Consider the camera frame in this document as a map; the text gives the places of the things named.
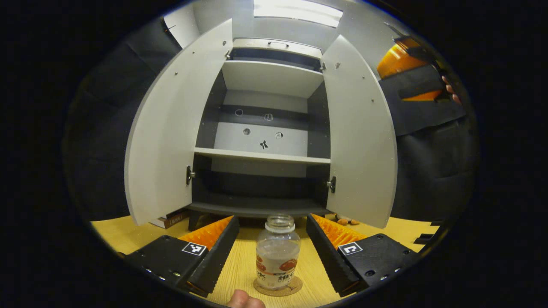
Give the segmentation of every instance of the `black cloth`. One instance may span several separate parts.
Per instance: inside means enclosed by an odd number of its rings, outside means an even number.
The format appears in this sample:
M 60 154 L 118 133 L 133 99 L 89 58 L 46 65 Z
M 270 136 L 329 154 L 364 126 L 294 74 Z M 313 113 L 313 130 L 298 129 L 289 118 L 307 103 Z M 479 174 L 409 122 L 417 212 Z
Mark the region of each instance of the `black cloth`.
M 396 136 L 435 127 L 466 115 L 464 108 L 454 101 L 404 101 L 404 98 L 444 89 L 445 84 L 431 65 L 401 72 L 379 81 L 383 90 Z
M 129 131 L 150 85 L 179 51 L 165 23 L 155 19 L 127 36 L 82 81 L 68 112 L 63 161 L 72 198 L 88 220 L 129 215 Z
M 458 213 L 473 189 L 476 134 L 463 117 L 396 137 L 398 176 L 391 216 L 433 221 Z

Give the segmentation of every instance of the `human hand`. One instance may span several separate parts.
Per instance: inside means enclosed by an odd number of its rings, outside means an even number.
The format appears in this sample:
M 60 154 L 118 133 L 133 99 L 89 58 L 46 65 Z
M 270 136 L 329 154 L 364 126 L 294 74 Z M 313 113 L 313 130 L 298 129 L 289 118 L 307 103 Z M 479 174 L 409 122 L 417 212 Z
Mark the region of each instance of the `human hand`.
M 442 76 L 442 79 L 443 79 L 443 82 L 446 83 L 447 92 L 453 94 L 453 100 L 454 100 L 457 104 L 462 105 L 462 103 L 460 102 L 459 97 L 455 94 L 455 90 L 453 90 L 453 87 L 449 84 L 449 80 L 447 80 L 447 77 L 446 77 L 446 76 Z
M 226 304 L 231 308 L 266 308 L 260 299 L 249 296 L 245 291 L 234 290 L 232 298 Z

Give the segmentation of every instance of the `open cabinet door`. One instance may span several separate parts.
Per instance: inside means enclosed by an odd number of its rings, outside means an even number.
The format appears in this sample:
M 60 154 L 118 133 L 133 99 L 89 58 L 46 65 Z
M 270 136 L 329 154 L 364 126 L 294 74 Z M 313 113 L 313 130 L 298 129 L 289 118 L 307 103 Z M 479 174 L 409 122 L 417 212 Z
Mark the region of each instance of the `open cabinet door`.
M 192 202 L 186 166 L 209 92 L 232 49 L 232 20 L 204 33 L 168 63 L 133 120 L 125 152 L 124 184 L 137 225 Z
M 397 153 L 392 117 L 373 71 L 343 36 L 326 50 L 331 129 L 331 171 L 335 192 L 327 209 L 384 228 L 396 192 Z

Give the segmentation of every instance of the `white cabinet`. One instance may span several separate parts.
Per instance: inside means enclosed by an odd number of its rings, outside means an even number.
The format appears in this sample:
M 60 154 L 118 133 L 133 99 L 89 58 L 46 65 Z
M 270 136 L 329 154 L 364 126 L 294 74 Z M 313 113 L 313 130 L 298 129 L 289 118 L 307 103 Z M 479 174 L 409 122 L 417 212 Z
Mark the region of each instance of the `white cabinet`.
M 232 49 L 232 20 L 176 55 L 150 86 L 135 115 L 125 153 L 129 212 L 142 225 L 192 202 L 185 185 L 200 116 Z
M 249 217 L 331 210 L 384 227 L 396 140 L 358 51 L 342 36 L 323 55 L 266 39 L 233 46 L 230 22 L 176 56 L 143 99 L 125 162 L 135 222 L 190 204 Z

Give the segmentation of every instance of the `book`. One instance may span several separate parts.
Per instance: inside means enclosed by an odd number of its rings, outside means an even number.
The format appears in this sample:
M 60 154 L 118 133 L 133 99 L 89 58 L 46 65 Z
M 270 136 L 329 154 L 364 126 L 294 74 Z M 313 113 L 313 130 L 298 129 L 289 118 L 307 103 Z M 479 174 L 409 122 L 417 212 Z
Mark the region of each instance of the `book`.
M 160 228 L 167 229 L 173 226 L 174 224 L 182 221 L 183 219 L 187 218 L 188 216 L 189 216 L 189 211 L 184 210 L 177 213 L 175 216 L 171 216 L 170 218 L 159 217 L 157 219 L 151 220 L 150 223 Z
M 179 213 L 182 213 L 182 212 L 184 212 L 184 211 L 186 211 L 185 208 L 180 208 L 180 209 L 178 209 L 178 210 L 176 210 L 176 211 L 173 211 L 173 212 L 168 213 L 168 214 L 166 214 L 166 215 L 160 216 L 160 218 L 169 219 L 169 218 L 172 218 L 172 217 L 177 216 Z

